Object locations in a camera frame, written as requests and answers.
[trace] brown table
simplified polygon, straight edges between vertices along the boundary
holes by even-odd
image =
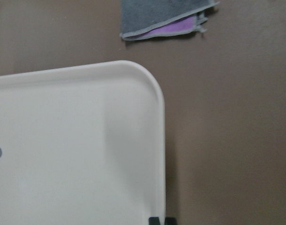
[[[167,215],[286,225],[286,0],[222,0],[205,27],[125,43],[118,0],[0,0],[0,75],[142,64],[166,99]]]

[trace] purple fabric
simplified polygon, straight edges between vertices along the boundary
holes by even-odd
[[[148,37],[157,37],[157,36],[169,36],[169,35],[176,35],[177,33],[182,33],[185,31],[192,31],[196,25],[196,16],[190,15],[185,18],[179,19],[177,21],[174,21],[172,23],[169,23],[165,26],[156,28],[154,30],[151,30],[149,32],[146,32],[141,35],[132,36],[130,38],[133,39],[142,39],[142,38],[148,38]]]

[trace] black object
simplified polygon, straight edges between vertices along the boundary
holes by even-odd
[[[149,225],[160,225],[160,220],[158,217],[150,217],[149,218]],[[175,218],[166,217],[165,225],[177,225],[177,221]]]

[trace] gray fabric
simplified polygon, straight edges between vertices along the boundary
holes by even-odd
[[[215,5],[214,0],[121,0],[120,35],[140,35]]]

